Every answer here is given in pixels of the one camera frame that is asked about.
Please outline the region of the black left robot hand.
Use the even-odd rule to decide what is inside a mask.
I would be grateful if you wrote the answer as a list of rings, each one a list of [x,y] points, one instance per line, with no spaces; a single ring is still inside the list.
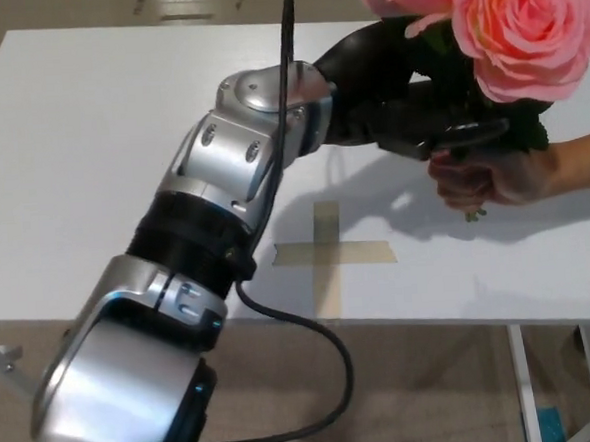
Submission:
[[[435,44],[408,39],[406,17],[385,18],[336,43],[315,66],[334,87],[327,145],[377,145],[426,161],[500,138],[509,122],[485,109],[474,89],[472,62],[448,25]]]

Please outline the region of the human hand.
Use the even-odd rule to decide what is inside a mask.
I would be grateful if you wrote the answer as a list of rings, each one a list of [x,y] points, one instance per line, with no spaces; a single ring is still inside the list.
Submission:
[[[462,158],[436,154],[428,174],[445,205],[473,218],[486,203],[523,206],[547,199],[554,194],[558,169],[559,158],[551,148],[530,153],[482,148]]]

